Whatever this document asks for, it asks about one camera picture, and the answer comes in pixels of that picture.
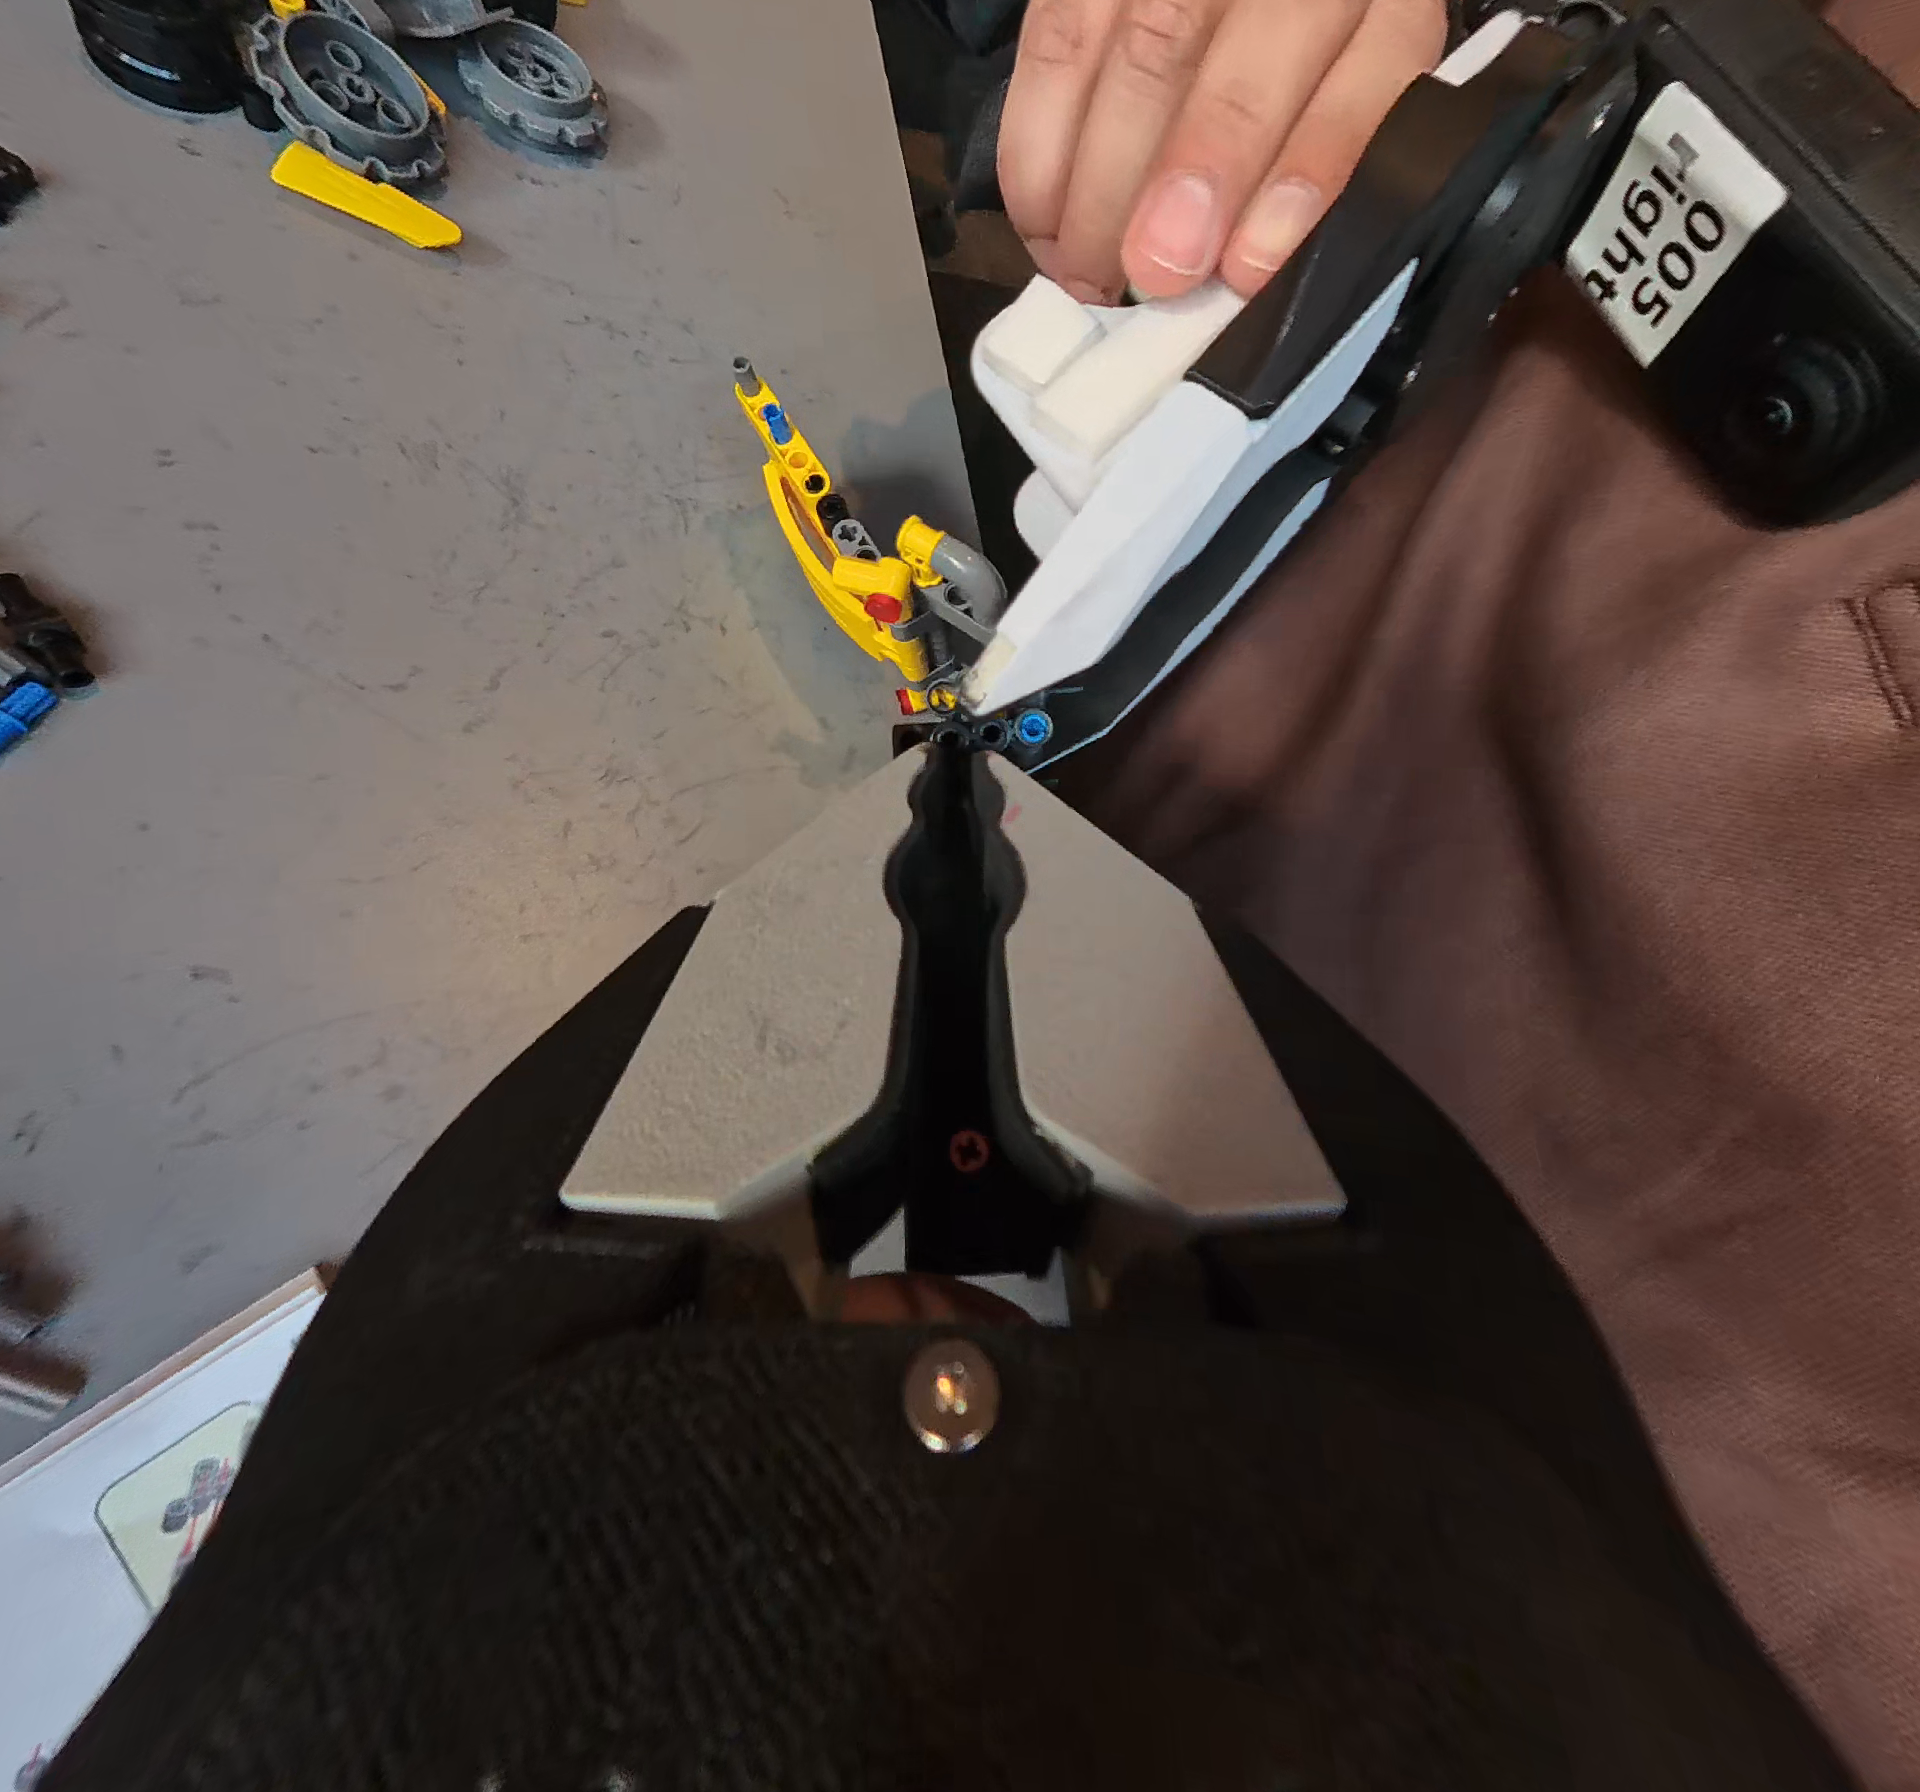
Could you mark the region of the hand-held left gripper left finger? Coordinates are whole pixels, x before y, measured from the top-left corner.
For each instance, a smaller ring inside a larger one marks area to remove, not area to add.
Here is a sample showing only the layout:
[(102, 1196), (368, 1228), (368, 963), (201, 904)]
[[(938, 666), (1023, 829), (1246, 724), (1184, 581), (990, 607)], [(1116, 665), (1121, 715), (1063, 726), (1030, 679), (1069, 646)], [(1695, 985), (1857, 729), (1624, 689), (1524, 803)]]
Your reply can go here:
[(565, 1207), (809, 1259), (806, 1168), (888, 1077), (903, 937), (886, 876), (922, 767), (889, 761), (714, 895)]

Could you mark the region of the black connector with blue pin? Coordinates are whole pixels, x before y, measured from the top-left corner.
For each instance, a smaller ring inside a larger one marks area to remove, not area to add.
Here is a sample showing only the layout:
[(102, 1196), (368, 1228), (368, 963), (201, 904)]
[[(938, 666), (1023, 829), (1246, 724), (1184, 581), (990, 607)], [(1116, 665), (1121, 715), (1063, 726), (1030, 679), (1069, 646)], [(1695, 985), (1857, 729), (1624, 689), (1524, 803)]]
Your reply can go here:
[(967, 756), (999, 756), (1031, 767), (1055, 737), (1055, 723), (1041, 705), (977, 715), (960, 708), (924, 708), (901, 715), (892, 729), (895, 758), (932, 745)]

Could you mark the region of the pile of blue grey brick parts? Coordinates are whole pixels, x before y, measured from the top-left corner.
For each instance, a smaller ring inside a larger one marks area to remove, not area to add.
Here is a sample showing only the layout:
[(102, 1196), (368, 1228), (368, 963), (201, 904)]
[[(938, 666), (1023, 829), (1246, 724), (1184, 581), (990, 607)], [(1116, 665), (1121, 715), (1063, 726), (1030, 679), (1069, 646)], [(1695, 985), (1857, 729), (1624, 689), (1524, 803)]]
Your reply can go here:
[[(2, 574), (2, 758), (40, 733), (65, 704), (96, 687), (77, 624), (20, 574)], [(63, 1286), (29, 1250), (25, 1220), (4, 1224), (2, 1404), (4, 1414), (47, 1419), (82, 1392), (87, 1371), (47, 1345)]]

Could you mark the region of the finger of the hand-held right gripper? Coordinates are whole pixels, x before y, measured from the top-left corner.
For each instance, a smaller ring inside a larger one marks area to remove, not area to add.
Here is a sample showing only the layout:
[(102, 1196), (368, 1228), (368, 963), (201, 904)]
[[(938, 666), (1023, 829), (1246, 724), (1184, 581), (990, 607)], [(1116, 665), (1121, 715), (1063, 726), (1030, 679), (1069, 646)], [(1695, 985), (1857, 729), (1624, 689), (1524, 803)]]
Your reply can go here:
[(1403, 264), (1266, 414), (1244, 412), (1200, 379), (1167, 388), (1093, 464), (1083, 502), (972, 665), (961, 705), (994, 712), (1020, 704), (1113, 652), (1144, 604), (1207, 545), (1251, 486), (1344, 404), (1415, 270)]
[(1031, 772), (1092, 746), (1191, 659), (1307, 529), (1333, 478), (1333, 469), (1267, 470), (1108, 652), (1031, 701), (1051, 723), (1051, 734), (1031, 746)]

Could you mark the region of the person's right hand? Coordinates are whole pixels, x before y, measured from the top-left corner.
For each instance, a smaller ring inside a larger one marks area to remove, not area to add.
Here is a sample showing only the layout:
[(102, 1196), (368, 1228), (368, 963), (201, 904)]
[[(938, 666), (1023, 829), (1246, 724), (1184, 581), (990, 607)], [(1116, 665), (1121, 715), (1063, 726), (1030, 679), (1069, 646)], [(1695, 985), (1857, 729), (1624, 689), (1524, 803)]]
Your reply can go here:
[(1000, 204), (1077, 298), (1252, 295), (1444, 47), (1444, 0), (1030, 0)]

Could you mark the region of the open instruction booklet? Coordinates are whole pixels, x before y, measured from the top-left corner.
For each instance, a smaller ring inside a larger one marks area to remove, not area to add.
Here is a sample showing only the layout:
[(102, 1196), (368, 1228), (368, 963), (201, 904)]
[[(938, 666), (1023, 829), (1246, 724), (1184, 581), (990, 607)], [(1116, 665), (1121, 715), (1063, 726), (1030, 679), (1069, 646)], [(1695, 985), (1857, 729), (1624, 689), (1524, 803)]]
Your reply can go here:
[(304, 1272), (4, 1465), (4, 1787), (34, 1787), (210, 1538), (324, 1291)]

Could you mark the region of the yellow curved panel assembly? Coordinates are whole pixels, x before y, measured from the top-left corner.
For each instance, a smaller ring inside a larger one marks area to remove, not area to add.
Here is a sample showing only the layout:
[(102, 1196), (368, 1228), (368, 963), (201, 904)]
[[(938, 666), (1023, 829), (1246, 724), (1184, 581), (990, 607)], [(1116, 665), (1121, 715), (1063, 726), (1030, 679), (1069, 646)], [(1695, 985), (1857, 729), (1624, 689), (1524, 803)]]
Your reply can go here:
[(853, 517), (822, 459), (756, 364), (732, 359), (732, 399), (761, 450), (761, 483), (806, 587), (831, 624), (866, 656), (889, 666), (897, 689), (917, 692), (928, 674), (910, 565), (882, 552)]

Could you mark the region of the person's brown sweater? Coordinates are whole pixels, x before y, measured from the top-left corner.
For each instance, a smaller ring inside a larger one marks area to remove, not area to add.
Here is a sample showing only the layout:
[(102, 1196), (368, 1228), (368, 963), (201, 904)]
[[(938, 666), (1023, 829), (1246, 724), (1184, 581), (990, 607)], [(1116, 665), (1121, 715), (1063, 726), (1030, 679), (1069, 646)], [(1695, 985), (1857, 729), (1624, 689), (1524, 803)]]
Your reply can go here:
[(1465, 1132), (1915, 1787), (1915, 494), (1754, 531), (1569, 293), (1495, 353), (1059, 789)]

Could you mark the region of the yellow black brick vehicle model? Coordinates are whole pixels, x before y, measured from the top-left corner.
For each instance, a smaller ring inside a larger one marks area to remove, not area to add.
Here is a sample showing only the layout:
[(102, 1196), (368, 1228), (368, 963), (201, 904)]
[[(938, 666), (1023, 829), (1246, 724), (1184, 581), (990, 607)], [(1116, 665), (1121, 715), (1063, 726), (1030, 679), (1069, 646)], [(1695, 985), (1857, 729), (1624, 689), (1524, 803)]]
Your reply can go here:
[(1005, 837), (1005, 784), (990, 751), (1005, 724), (979, 724), (953, 695), (895, 729), (924, 748), (913, 823), (892, 886), (905, 934), (901, 1235), (910, 1269), (1041, 1279), (1077, 1202), (1017, 1081), (1004, 944), (1023, 905)]

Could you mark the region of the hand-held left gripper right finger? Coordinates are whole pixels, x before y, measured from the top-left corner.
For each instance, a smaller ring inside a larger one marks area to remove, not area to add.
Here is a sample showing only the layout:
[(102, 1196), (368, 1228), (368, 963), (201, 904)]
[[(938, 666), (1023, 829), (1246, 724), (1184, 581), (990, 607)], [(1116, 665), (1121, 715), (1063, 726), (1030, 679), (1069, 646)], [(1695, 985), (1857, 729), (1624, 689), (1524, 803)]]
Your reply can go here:
[(1326, 1225), (1348, 1196), (1191, 899), (1012, 761), (982, 796), (1023, 1113), (1088, 1179), (1074, 1262), (1119, 1275), (1206, 1235)]

